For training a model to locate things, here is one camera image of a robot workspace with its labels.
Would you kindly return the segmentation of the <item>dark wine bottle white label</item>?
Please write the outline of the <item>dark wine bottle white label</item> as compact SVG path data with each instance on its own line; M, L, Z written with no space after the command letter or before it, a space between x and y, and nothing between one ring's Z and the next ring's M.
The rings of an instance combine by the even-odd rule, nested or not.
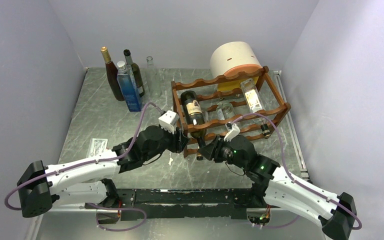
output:
M186 123L188 125L203 125L205 124L205 118L203 114L203 110L199 101L197 100L197 95L193 90L184 91L180 95L180 101L182 104L183 111L185 113ZM207 133L206 129L189 131L190 135L197 140L198 147L204 147L205 143L205 135Z

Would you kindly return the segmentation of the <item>clear bottle orange label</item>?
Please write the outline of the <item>clear bottle orange label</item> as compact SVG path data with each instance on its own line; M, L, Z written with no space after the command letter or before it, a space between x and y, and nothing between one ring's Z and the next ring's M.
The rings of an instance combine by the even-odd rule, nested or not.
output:
M240 83L240 88L251 113L256 113L260 110L265 110L261 95L255 85L255 81L253 78L248 78L245 81L242 81ZM268 122L261 117L255 118L253 119L253 121L255 124L258 124L260 126L264 138L268 139L271 136Z

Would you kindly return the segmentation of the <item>clear glass bottle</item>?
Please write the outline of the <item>clear glass bottle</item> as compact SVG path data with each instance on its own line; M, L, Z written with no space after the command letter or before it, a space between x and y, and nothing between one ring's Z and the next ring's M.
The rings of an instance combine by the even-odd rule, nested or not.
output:
M147 56L146 62L146 80L149 93L153 98L158 98L162 94L159 70L155 67L152 56Z

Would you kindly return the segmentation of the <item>blue glass bottle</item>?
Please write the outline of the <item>blue glass bottle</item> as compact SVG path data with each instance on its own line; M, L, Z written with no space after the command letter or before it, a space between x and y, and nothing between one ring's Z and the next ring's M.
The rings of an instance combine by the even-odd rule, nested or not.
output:
M117 82L130 112L141 112L142 101L136 85L132 67L125 61L118 61Z

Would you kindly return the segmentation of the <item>green wine bottle silver cap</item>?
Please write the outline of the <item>green wine bottle silver cap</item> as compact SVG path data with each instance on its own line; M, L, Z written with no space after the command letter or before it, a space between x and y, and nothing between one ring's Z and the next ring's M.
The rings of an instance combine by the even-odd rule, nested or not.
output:
M131 56L131 52L130 52L129 49L125 49L123 51L123 54L124 54L126 63L129 66L131 66L131 69L132 69L132 72L133 72L133 76L134 76L134 80L135 80L135 83L136 83L136 87L137 87L138 92L139 92L139 96L142 97L145 94L145 89L144 89L144 84L143 84L140 68L133 61L132 56Z

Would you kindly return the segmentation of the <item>rose wine bottle gold cap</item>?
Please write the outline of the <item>rose wine bottle gold cap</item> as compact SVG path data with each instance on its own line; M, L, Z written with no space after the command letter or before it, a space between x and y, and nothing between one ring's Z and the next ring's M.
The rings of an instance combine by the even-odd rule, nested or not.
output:
M109 54L108 48L106 46L102 46L100 49L100 52L102 54L102 57L105 62L105 69L106 69L106 76L109 83L109 86L112 90L112 93L114 97L118 101L124 101L124 96L122 94L121 88L119 86L119 83L117 81L117 75L118 75L118 68L112 61L112 58Z

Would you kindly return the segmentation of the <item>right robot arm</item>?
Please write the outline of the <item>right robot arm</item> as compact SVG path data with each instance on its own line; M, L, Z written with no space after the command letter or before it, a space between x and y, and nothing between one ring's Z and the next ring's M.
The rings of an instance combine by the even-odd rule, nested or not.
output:
M316 224L332 240L349 239L357 214L350 194L329 192L287 173L277 161L257 153L243 135L231 141L217 136L208 144L199 140L198 146L207 160L227 162L244 170L253 182L249 199L255 207L265 203L279 207Z

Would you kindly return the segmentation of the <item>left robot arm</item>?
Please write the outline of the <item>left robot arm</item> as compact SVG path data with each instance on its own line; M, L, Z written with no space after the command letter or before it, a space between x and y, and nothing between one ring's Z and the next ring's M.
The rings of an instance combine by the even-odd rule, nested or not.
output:
M171 133L152 125L135 140L130 138L101 155L48 166L34 161L17 182L22 216L33 218L52 207L77 203L112 208L119 200L112 181L115 175L142 167L164 151L181 153L188 142L179 128Z

